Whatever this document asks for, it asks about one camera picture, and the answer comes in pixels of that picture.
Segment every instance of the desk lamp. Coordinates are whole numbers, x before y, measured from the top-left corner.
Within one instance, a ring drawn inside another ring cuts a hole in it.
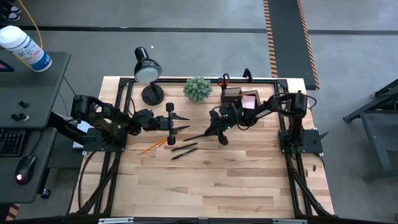
[[[134,51],[137,58],[137,65],[134,69],[134,77],[137,82],[150,83],[141,93],[144,103],[155,106],[164,99],[163,89],[155,84],[155,80],[160,77],[162,67],[149,58],[147,50],[143,47],[137,47]]]

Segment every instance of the black pen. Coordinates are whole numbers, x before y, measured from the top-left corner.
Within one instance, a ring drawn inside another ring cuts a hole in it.
[[[194,145],[196,145],[196,144],[198,144],[198,143],[195,142],[195,143],[192,143],[192,144],[188,144],[188,145],[186,145],[186,146],[175,147],[174,149],[172,149],[172,152],[177,151],[177,150],[180,150],[180,149],[185,149],[186,147],[194,146]]]
[[[178,158],[180,158],[180,157],[182,157],[182,156],[187,155],[188,153],[195,152],[196,150],[198,150],[198,148],[194,148],[194,149],[191,149],[191,150],[189,150],[189,151],[187,151],[187,152],[184,152],[184,153],[182,153],[182,154],[179,154],[179,155],[177,155],[177,156],[174,156],[174,157],[172,158],[172,160],[176,160],[176,159],[178,159]]]

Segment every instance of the computer mouse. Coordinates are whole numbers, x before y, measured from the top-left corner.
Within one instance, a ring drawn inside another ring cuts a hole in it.
[[[33,155],[24,156],[18,162],[15,169],[15,181],[19,185],[25,185],[30,182],[33,176],[33,170],[36,163],[36,157]]]

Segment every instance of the blue label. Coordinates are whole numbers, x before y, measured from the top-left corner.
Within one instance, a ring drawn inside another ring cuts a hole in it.
[[[51,62],[50,56],[44,52],[43,57],[40,58],[40,60],[38,60],[36,63],[33,63],[30,66],[32,66],[32,68],[34,70],[41,70],[41,69],[47,67],[50,62]]]

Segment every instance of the lamp base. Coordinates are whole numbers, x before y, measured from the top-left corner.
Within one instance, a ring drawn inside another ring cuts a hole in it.
[[[155,84],[151,84],[147,87],[145,87],[141,93],[142,96],[142,100],[144,101],[144,103],[150,105],[150,106],[155,106],[158,105],[159,103],[161,103],[164,99],[164,92],[163,89]]]

